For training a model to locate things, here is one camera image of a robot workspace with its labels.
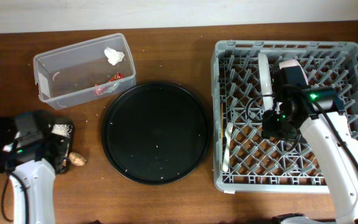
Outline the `brown mushroom piece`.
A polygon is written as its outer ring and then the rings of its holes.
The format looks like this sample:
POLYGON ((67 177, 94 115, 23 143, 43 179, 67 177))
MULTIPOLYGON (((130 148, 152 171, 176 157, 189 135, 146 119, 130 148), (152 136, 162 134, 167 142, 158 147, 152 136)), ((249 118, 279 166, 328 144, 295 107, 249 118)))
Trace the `brown mushroom piece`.
POLYGON ((83 166, 86 164, 86 159, 77 152, 69 153, 68 158, 74 166, 83 166))

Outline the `grey plate with food scraps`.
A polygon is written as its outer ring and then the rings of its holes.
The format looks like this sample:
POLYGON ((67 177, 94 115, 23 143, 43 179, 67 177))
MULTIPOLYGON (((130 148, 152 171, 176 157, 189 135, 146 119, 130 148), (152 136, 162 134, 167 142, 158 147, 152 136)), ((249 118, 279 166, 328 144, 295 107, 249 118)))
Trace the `grey plate with food scraps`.
POLYGON ((259 79, 261 94, 264 110, 271 110, 273 108, 273 96, 272 96, 272 81, 270 77, 269 61, 265 54, 258 54, 258 67, 259 67, 259 79))

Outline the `white plastic fork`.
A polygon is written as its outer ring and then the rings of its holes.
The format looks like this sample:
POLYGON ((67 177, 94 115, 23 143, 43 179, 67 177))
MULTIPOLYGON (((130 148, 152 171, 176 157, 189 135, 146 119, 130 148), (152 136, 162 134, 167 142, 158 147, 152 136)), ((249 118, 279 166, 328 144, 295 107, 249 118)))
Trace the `white plastic fork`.
POLYGON ((233 130, 234 124, 232 122, 228 122, 225 130, 225 138, 226 138, 226 147, 224 150, 224 157, 223 157, 223 163, 222 163, 222 171, 227 172, 229 170, 229 149, 231 145, 231 136, 232 136, 232 130, 233 130))

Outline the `wooden chopstick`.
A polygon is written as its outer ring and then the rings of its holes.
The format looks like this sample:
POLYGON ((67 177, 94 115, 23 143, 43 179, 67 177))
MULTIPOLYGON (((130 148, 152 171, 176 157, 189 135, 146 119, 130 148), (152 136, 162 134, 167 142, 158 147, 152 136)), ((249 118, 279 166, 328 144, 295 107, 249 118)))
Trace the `wooden chopstick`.
POLYGON ((221 121, 221 139, 223 139, 223 135, 224 135, 224 108, 223 108, 223 103, 221 103, 221 107, 220 107, 220 111, 221 111, 221 115, 220 115, 220 121, 221 121))

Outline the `round black serving tray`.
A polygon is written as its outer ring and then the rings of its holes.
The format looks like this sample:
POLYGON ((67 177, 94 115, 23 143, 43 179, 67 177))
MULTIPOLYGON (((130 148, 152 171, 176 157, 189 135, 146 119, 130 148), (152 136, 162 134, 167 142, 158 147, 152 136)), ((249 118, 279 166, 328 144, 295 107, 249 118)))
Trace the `round black serving tray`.
POLYGON ((148 82, 122 93, 101 125, 106 158, 124 177, 163 185, 193 172, 210 145, 212 127, 203 102, 168 82, 148 82))

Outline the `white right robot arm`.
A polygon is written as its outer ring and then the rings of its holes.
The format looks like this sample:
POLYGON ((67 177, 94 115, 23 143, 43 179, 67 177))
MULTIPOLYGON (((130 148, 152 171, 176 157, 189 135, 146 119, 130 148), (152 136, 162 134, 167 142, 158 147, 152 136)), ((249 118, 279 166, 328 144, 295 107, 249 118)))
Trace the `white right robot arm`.
POLYGON ((358 141, 335 89, 311 87, 299 65, 281 67, 275 75, 260 67, 259 78, 263 138, 304 139, 323 172, 336 222, 358 223, 358 141))

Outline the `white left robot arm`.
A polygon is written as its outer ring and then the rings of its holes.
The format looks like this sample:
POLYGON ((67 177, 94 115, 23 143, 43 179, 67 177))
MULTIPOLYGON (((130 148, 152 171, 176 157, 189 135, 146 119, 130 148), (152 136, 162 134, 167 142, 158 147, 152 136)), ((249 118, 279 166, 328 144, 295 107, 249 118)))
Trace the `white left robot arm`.
POLYGON ((74 124, 45 110, 14 117, 16 134, 4 147, 14 194, 14 223, 55 223, 53 186, 68 170, 74 124))

